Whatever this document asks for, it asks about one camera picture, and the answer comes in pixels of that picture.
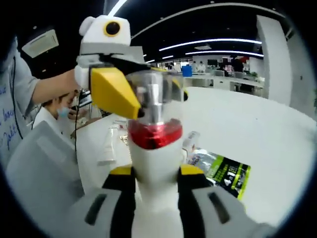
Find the sleeve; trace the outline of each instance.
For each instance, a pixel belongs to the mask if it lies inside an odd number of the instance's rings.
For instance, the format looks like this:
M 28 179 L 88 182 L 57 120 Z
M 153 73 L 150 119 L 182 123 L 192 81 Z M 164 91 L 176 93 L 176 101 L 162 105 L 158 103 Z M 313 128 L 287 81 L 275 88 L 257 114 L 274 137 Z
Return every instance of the sleeve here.
M 25 116 L 34 106 L 32 96 L 38 82 L 39 79 L 32 76 L 29 66 L 17 50 L 15 53 L 14 98 L 19 110 Z

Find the ceiling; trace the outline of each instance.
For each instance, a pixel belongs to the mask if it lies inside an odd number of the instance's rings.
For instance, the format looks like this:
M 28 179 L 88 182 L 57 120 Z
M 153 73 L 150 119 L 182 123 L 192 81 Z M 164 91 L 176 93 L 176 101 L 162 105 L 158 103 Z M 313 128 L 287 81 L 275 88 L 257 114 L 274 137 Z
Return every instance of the ceiling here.
M 118 0 L 107 0 L 105 11 L 108 14 Z M 132 39 L 131 45 L 143 46 L 147 56 L 145 60 L 162 61 L 162 57 L 174 55 L 175 58 L 185 57 L 185 53 L 196 51 L 194 47 L 205 45 L 195 44 L 182 46 L 160 52 L 159 49 L 205 39 L 241 38 L 256 40 L 256 15 L 264 15 L 281 22 L 284 33 L 289 30 L 285 18 L 264 9 L 246 6 L 215 6 L 228 1 L 209 0 L 128 0 L 115 16 L 129 20 L 131 35 L 135 36 L 144 28 L 162 20 Z M 243 3 L 255 4 L 268 9 L 278 6 L 272 0 L 243 0 Z M 180 14 L 164 20 L 175 13 L 202 5 L 208 8 Z M 60 74 L 76 65 L 81 37 L 78 29 L 85 17 L 98 16 L 104 12 L 103 0 L 78 0 L 74 7 L 71 0 L 47 1 L 31 0 L 25 5 L 24 19 L 18 29 L 18 41 L 21 48 L 34 37 L 48 29 L 55 29 L 59 46 L 32 59 L 21 53 L 29 64 L 32 73 L 38 78 L 47 78 Z M 261 53 L 261 48 L 251 43 L 214 42 L 209 43 L 211 50 L 234 50 Z

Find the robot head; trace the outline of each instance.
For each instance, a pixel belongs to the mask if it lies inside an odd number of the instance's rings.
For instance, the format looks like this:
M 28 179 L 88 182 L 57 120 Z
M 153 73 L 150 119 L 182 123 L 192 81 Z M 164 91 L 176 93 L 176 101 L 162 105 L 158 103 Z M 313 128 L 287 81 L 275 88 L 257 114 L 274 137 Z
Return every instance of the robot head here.
M 79 28 L 82 43 L 113 43 L 129 46 L 130 24 L 126 19 L 101 15 L 87 17 Z

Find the robot eye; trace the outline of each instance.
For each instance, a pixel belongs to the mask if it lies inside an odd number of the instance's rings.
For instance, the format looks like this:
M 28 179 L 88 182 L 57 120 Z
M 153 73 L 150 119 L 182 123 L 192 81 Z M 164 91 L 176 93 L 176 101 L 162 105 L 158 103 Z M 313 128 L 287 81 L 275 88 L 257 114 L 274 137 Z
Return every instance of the robot eye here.
M 120 31 L 119 23 L 112 21 L 105 25 L 104 32 L 105 35 L 113 37 L 116 36 Z

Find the blue container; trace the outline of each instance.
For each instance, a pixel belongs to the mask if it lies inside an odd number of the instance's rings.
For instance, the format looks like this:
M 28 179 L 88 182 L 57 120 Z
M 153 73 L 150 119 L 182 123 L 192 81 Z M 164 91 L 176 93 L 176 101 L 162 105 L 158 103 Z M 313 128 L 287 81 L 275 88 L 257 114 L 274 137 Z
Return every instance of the blue container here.
M 192 67 L 190 65 L 183 66 L 182 71 L 183 71 L 183 77 L 193 76 Z

